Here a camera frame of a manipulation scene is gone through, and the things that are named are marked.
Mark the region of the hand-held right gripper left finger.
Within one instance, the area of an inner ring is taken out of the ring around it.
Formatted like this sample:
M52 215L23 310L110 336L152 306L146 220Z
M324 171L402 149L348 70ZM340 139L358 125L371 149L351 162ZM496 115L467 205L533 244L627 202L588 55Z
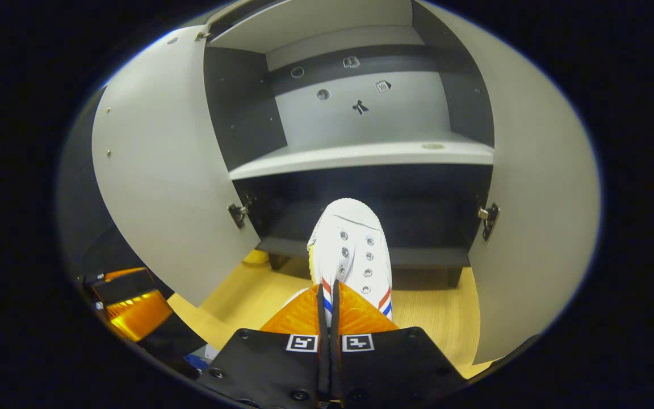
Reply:
M265 331L234 332L199 384L236 407L318 407L330 393L324 288L294 298Z

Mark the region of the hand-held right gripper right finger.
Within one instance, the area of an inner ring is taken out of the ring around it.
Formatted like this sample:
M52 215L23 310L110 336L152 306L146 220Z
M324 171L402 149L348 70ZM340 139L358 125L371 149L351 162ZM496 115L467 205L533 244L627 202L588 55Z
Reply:
M432 407L467 387L422 328L397 328L342 282L332 292L330 392L340 407Z

